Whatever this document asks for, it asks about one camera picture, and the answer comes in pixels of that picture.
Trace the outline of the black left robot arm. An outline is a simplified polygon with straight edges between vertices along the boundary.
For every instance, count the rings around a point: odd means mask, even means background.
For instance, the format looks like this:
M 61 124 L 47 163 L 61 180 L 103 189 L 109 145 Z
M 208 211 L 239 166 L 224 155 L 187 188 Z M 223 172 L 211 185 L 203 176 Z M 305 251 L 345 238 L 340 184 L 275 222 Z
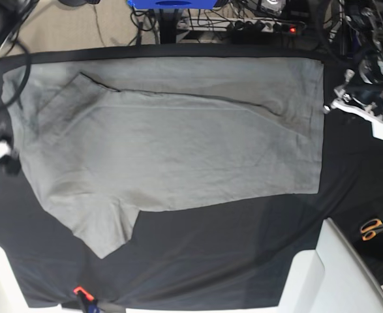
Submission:
M 325 34 L 326 11 L 331 1 L 321 1 L 316 10 L 315 27 L 318 39 L 328 55 L 346 68 L 344 84 L 334 89 L 337 97 L 324 106 L 324 112 L 353 109 L 355 114 L 377 113 L 383 116 L 383 2 L 342 1 L 340 23 L 356 34 L 359 48 L 351 59 L 337 55 L 331 48 L 330 36 Z

